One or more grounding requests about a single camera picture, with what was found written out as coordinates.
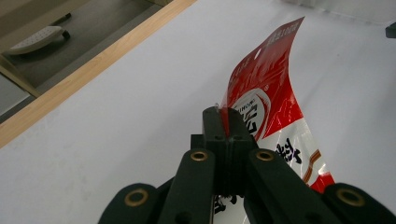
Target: white table surface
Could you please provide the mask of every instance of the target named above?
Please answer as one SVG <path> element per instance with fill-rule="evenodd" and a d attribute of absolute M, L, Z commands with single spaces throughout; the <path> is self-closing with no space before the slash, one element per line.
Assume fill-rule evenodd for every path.
<path fill-rule="evenodd" d="M 302 16 L 290 79 L 322 156 L 337 182 L 396 213 L 396 40 L 386 25 L 279 1 L 198 0 L 0 149 L 0 223 L 96 223 L 121 188 L 161 185 L 237 63 Z M 235 206 L 215 221 L 244 217 Z"/>

